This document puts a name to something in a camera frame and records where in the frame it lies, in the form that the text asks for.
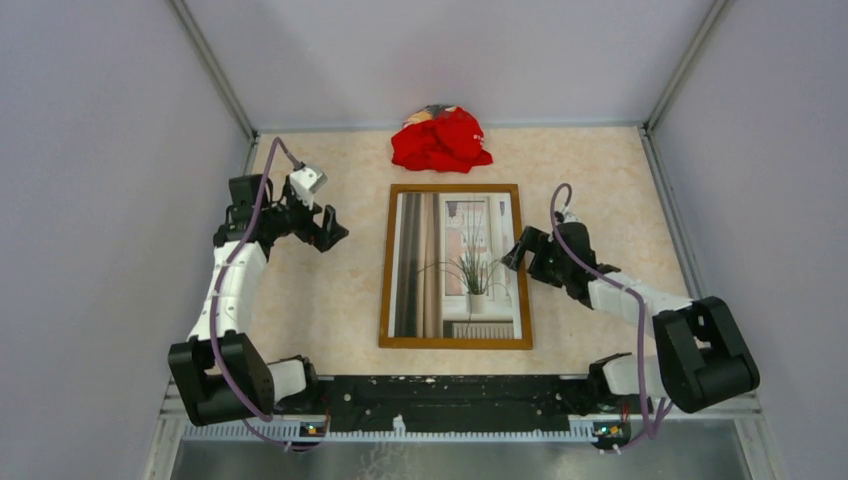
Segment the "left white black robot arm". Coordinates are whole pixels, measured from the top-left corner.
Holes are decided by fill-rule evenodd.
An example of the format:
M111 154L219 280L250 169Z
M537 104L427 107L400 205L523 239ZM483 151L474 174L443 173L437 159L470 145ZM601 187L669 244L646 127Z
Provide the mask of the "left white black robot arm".
M213 236L214 266L201 313L167 357L193 425L268 421L285 408L303 414L319 404L314 365L301 355L266 362L247 329L277 239L293 235L326 252L348 235L335 209L315 201L326 181L319 169L302 167L286 176L274 201L272 181L260 174L230 180L231 203Z

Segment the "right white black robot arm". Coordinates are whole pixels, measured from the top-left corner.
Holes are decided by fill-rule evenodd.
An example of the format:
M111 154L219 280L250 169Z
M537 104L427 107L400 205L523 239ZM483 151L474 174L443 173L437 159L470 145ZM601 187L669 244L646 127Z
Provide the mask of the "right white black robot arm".
M724 300L664 293L598 262L577 221L559 222L550 233L526 227L501 262L516 271L527 254L532 279L637 329L636 353L590 364L586 397L594 409L612 412L627 396L644 394L696 413L760 386L759 368Z

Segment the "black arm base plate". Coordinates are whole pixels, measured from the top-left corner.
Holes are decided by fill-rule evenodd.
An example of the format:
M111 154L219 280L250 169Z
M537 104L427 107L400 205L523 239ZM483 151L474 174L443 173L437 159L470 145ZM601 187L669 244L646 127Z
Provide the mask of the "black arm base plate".
M583 376L338 375L274 411L329 419L333 433L387 431L395 419L412 433L523 433L566 431L592 414L633 420L640 404L635 394L606 394Z

